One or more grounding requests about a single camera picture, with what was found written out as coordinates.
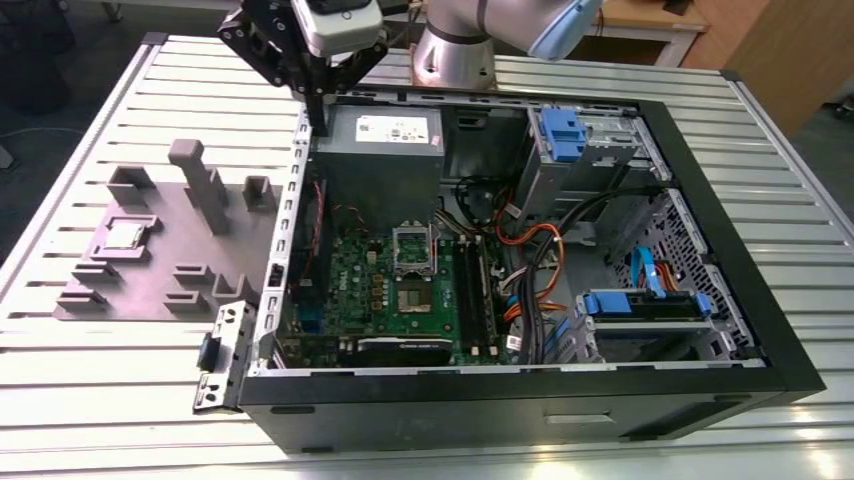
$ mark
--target aluminum extrusion table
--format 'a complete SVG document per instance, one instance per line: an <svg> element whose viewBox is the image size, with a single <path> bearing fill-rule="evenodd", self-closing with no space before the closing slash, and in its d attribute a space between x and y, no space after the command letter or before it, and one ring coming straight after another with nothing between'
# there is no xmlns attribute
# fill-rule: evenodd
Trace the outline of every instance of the aluminum extrusion table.
<svg viewBox="0 0 854 480"><path fill-rule="evenodd" d="M854 229L737 82L716 72L500 57L499 88L663 101L827 383L667 442L285 457L245 416L193 417L206 324L60 322L54 298L116 165L198 138L224 181L290 175L298 104L216 39L140 47L0 270L0 472L197 478L839 478L854 471ZM405 84L405 52L370 83Z"/></svg>

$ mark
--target motherboard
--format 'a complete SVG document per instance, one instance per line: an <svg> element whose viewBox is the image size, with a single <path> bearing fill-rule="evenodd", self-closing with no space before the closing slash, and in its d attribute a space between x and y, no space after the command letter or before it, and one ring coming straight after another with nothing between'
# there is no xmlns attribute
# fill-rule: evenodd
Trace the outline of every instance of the motherboard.
<svg viewBox="0 0 854 480"><path fill-rule="evenodd" d="M280 329L285 366L499 364L488 261L479 240L338 235L325 303ZM400 270L431 262L432 275Z"/></svg>

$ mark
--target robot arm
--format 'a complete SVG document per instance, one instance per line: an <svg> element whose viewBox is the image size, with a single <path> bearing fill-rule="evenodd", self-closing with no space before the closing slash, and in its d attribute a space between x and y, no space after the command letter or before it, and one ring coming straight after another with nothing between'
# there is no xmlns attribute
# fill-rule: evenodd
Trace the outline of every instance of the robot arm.
<svg viewBox="0 0 854 480"><path fill-rule="evenodd" d="M528 55L557 60L577 44L603 0L431 0L413 58L416 82L488 88L495 79L491 37ZM388 51L382 16L408 0L242 0L218 37L264 79L305 102L325 136L322 105L349 90ZM332 65L330 57L353 52Z"/></svg>
<svg viewBox="0 0 854 480"><path fill-rule="evenodd" d="M322 105L349 90L385 56L382 15L405 12L401 0L242 0L218 37L270 85L305 102L317 135ZM352 54L336 65L330 57Z"/></svg>
<svg viewBox="0 0 854 480"><path fill-rule="evenodd" d="M491 37L532 57L560 60L592 24L603 0L431 0L413 56L416 82L483 90L495 82Z"/></svg>

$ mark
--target open computer tower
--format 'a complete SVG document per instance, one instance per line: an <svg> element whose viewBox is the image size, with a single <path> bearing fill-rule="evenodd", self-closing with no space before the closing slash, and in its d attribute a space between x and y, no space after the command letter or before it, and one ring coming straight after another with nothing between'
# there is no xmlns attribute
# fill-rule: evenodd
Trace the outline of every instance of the open computer tower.
<svg viewBox="0 0 854 480"><path fill-rule="evenodd" d="M663 104L362 87L328 123L196 413L288 452L485 447L675 438L823 389Z"/></svg>

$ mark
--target ram slot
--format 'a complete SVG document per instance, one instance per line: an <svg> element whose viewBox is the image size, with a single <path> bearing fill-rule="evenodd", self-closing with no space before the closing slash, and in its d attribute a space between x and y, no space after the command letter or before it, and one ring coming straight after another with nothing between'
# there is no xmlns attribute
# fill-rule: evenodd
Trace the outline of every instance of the ram slot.
<svg viewBox="0 0 854 480"><path fill-rule="evenodd" d="M487 265L485 248L483 239L477 237L476 254L477 254L477 276L480 279L480 299L483 302L483 316L480 322L483 325L483 347L495 344L495 314L492 311L492 286L489 284L489 267Z"/></svg>
<svg viewBox="0 0 854 480"><path fill-rule="evenodd" d="M459 338L464 351L476 345L475 299L471 295L467 246L457 244L453 249L453 287L456 290L456 317L459 320Z"/></svg>
<svg viewBox="0 0 854 480"><path fill-rule="evenodd" d="M484 285L480 279L480 252L477 245L465 244L465 269L468 276L468 296L471 297L471 323L473 325L473 342L479 347L487 346L487 330L484 327L485 303Z"/></svg>

